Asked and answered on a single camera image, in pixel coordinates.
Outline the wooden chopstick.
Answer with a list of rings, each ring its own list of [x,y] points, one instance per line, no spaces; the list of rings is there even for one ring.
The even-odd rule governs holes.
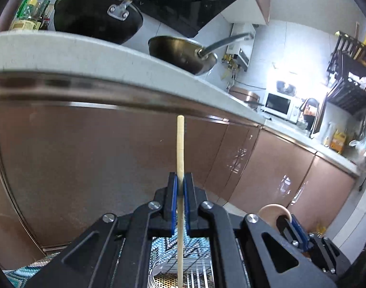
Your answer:
[[[176,173],[178,176],[178,199],[177,199],[177,264],[178,264],[178,288],[183,287],[183,266],[184,266],[184,127],[185,118],[183,115],[177,117],[176,130]]]

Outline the chrome kitchen faucet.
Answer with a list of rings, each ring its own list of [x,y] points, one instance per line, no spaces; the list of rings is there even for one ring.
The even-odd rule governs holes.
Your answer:
[[[306,99],[300,107],[300,112],[304,121],[307,123],[306,131],[308,136],[311,137],[312,128],[315,123],[315,119],[320,109],[320,103],[314,98]]]

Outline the zigzag patterned table mat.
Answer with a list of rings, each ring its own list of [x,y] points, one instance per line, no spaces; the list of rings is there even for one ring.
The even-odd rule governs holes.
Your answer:
[[[54,252],[28,266],[5,270],[14,287],[24,287],[27,281],[59,253]],[[184,287],[214,287],[213,265],[209,240],[184,237]],[[148,267],[148,287],[178,287],[177,238],[155,237],[152,240]]]

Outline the yellow detergent bottle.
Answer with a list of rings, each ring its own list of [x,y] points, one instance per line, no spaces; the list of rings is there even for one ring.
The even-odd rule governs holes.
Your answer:
[[[341,155],[345,147],[346,139],[347,134],[337,129],[333,134],[329,148]]]

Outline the copper rice cooker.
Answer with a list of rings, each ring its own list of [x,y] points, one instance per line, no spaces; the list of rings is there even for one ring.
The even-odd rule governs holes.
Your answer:
[[[250,90],[241,89],[237,86],[232,86],[228,93],[243,103],[247,104],[250,108],[257,109],[261,106],[259,95]]]

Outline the white microwave oven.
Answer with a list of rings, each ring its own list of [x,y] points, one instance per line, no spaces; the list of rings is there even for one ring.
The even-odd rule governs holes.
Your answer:
[[[261,109],[281,119],[297,123],[302,100],[279,92],[268,91],[262,102]]]

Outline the brass coloured wok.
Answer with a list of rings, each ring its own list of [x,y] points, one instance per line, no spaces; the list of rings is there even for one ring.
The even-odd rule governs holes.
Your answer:
[[[193,75],[208,73],[217,64],[215,50],[242,40],[253,40],[252,33],[241,33],[203,46],[188,38],[155,36],[148,41],[149,54]]]

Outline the white water heater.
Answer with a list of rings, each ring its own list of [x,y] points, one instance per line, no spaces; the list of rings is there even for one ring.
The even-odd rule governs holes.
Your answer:
[[[256,31],[250,23],[233,24],[230,36],[240,35],[242,33],[248,33],[250,38],[245,37],[241,41],[228,45],[226,54],[230,55],[233,61],[246,72],[250,64]]]

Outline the black dish rack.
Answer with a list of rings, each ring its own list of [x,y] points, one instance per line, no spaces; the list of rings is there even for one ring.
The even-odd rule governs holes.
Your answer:
[[[366,43],[338,31],[326,69],[330,90],[326,100],[354,114],[366,107]]]

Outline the black wok with lid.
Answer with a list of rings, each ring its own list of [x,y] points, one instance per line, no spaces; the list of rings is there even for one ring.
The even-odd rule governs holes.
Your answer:
[[[143,26],[143,15],[129,0],[56,0],[57,32],[123,44]]]

